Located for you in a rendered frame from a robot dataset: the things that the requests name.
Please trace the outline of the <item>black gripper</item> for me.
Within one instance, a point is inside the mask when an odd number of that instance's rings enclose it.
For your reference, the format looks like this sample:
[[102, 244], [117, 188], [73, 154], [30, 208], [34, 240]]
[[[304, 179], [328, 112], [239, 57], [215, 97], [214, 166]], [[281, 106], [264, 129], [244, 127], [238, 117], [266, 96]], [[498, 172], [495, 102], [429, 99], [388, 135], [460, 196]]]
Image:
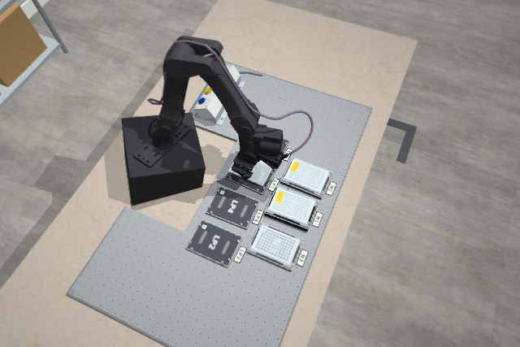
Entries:
[[254, 152], [255, 150], [245, 151], [245, 150], [243, 150], [240, 147], [239, 153], [237, 154], [237, 156], [233, 160], [234, 163], [232, 165], [232, 171], [238, 173], [245, 180], [247, 180], [248, 178], [251, 178], [251, 176], [253, 174], [252, 170], [254, 168], [253, 164], [247, 163], [245, 161], [245, 152], [246, 153], [251, 153], [251, 152]]

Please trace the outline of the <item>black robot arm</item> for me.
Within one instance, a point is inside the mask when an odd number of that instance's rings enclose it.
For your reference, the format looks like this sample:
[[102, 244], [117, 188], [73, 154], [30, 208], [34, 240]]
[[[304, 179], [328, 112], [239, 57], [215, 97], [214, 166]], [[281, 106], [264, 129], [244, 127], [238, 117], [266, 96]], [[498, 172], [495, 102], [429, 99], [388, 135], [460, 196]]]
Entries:
[[[186, 40], [201, 42], [208, 46], [189, 43]], [[277, 169], [284, 156], [284, 152], [281, 151], [283, 131], [258, 123], [260, 115], [249, 109], [238, 91], [240, 88], [237, 83], [234, 81], [238, 89], [220, 60], [206, 47], [214, 50], [226, 67], [221, 55], [223, 46], [219, 41], [188, 36], [177, 38], [177, 42], [163, 63], [166, 72], [166, 86], [162, 108], [157, 122], [153, 126], [152, 140], [150, 138], [140, 147], [134, 153], [134, 158], [147, 167], [152, 167], [190, 132], [190, 127], [182, 122], [185, 113], [184, 100], [189, 77], [200, 75], [226, 110], [227, 116], [231, 120], [230, 124], [238, 133], [240, 147], [245, 151], [252, 151], [258, 147], [254, 152], [245, 152], [245, 161], [255, 166], [261, 158], [270, 168]], [[227, 67], [226, 69], [230, 74]], [[230, 76], [232, 75], [230, 74]]]

